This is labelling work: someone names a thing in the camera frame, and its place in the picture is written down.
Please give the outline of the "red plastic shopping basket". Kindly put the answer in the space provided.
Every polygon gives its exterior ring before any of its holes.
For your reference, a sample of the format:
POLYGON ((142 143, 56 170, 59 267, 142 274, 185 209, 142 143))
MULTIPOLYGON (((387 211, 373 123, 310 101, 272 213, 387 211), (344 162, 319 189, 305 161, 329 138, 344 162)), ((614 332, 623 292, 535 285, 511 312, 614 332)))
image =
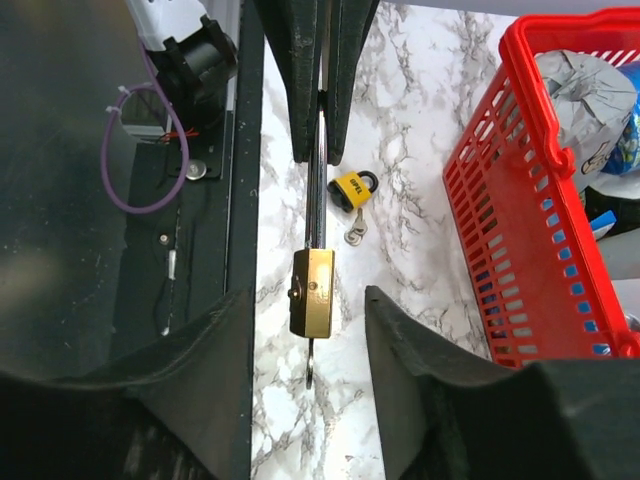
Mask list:
POLYGON ((624 64, 639 56, 639 11, 525 15, 499 43, 501 65, 443 179, 492 359, 635 359, 579 194, 573 153, 535 59, 554 50, 624 64))

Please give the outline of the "black mounting base rail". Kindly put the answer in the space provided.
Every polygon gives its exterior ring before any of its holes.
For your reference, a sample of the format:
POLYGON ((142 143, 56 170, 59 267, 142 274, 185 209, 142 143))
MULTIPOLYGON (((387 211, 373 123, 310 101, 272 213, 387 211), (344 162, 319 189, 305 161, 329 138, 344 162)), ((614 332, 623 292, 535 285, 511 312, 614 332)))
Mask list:
POLYGON ((254 252, 241 228, 253 228, 257 185, 254 75, 262 57, 259 23, 246 1, 200 1, 238 53, 236 74, 222 91, 218 121, 188 128, 157 81, 123 86, 109 108, 110 130, 136 140, 114 307, 118 352, 180 329, 223 297, 232 266, 254 252))

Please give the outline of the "small brass padlock key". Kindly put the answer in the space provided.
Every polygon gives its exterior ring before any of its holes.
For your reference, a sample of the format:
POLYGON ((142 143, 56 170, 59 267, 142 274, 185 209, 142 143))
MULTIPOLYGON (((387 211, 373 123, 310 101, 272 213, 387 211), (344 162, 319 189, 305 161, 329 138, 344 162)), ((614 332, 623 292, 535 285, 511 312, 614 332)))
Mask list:
POLYGON ((308 340, 307 360, 305 367, 305 386, 307 390, 310 390, 314 380, 314 343, 315 340, 310 338, 308 340))

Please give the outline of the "white blue paper roll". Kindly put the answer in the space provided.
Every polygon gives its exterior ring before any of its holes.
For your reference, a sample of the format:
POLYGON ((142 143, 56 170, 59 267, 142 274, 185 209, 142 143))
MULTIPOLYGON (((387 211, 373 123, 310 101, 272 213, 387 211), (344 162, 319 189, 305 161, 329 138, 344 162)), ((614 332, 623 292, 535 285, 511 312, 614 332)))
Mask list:
POLYGON ((639 170, 639 60, 618 68, 635 87, 637 92, 627 125, 608 157, 602 172, 625 175, 639 170))

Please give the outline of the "blue flat box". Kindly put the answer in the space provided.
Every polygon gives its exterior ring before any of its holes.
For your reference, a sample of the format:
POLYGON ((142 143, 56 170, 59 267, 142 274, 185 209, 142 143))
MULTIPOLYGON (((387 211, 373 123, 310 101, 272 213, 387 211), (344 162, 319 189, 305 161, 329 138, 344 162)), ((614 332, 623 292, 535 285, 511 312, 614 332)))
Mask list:
POLYGON ((595 240, 599 241, 604 238, 613 229, 617 221, 617 216, 613 210, 607 210, 591 220, 589 224, 595 240))

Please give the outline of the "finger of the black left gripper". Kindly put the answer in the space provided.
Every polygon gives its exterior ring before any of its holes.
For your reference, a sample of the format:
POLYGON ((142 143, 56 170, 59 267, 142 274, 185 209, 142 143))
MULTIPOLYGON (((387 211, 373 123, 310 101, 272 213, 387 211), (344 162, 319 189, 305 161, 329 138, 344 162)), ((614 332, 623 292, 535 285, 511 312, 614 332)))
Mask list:
POLYGON ((285 86, 293 158, 303 163, 315 137, 320 3, 264 0, 255 7, 285 86))
POLYGON ((332 1, 329 9, 327 127, 329 163, 344 154, 358 62, 378 0, 332 1))

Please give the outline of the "small silver keys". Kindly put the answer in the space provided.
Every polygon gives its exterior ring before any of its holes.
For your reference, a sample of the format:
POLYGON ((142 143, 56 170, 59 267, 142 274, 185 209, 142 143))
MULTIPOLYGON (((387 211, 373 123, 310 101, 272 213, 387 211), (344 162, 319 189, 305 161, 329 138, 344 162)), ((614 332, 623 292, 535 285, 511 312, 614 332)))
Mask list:
POLYGON ((363 208, 359 207, 351 228, 345 232, 343 238, 348 245, 357 247, 362 242, 367 231, 368 226, 364 219, 363 208))

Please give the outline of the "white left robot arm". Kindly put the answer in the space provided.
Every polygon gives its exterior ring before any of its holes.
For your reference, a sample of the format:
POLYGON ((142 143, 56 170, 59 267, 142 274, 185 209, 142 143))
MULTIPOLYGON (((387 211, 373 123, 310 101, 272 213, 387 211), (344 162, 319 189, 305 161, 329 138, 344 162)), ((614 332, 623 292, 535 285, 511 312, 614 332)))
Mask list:
MULTIPOLYGON (((183 125, 216 123, 222 91, 238 68, 231 38, 200 1, 130 1, 127 6, 162 92, 183 125)), ((310 159, 323 111, 328 162, 340 164, 357 65, 377 7, 375 1, 256 2, 287 93, 295 162, 310 159)))

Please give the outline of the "yellow padlock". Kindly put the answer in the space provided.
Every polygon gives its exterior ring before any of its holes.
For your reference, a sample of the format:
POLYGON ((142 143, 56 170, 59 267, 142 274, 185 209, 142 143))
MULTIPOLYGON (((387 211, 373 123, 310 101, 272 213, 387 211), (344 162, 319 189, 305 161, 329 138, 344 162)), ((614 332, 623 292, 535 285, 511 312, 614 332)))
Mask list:
POLYGON ((342 211, 352 212, 362 207, 379 186, 378 177, 371 171, 351 171, 336 177, 327 185, 331 201, 342 211))

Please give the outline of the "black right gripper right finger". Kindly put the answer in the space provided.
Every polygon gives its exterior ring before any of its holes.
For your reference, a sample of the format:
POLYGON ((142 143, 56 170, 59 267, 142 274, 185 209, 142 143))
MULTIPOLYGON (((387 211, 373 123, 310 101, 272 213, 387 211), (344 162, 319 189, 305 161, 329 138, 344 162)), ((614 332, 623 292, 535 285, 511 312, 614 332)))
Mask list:
POLYGON ((365 290, 365 330, 389 479, 635 479, 639 364, 553 360, 512 370, 365 290))

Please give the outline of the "small brass padlock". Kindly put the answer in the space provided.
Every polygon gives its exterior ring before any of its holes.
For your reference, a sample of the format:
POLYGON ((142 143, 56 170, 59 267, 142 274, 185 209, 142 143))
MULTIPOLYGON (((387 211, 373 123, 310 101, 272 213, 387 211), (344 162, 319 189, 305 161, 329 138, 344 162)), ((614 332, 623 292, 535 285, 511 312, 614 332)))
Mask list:
POLYGON ((318 112, 308 162, 305 243, 295 252, 289 290, 289 329, 306 339, 331 335, 335 253, 326 247, 328 141, 325 112, 318 112))

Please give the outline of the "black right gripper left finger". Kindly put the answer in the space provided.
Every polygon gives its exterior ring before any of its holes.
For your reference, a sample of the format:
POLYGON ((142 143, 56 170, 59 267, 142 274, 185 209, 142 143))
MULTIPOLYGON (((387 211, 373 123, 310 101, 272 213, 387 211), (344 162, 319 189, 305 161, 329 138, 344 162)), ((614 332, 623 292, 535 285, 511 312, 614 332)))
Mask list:
POLYGON ((249 463, 245 291, 81 377, 1 376, 5 479, 232 479, 249 463))

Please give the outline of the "grey wrapped roll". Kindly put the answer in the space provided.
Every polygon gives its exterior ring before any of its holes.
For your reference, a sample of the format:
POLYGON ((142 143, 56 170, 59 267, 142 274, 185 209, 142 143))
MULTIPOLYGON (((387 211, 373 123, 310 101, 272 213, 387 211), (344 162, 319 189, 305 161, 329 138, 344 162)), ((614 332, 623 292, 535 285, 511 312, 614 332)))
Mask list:
POLYGON ((574 154, 576 190, 595 180, 620 139, 636 104, 632 81, 607 61, 555 50, 536 64, 559 123, 557 139, 574 154))

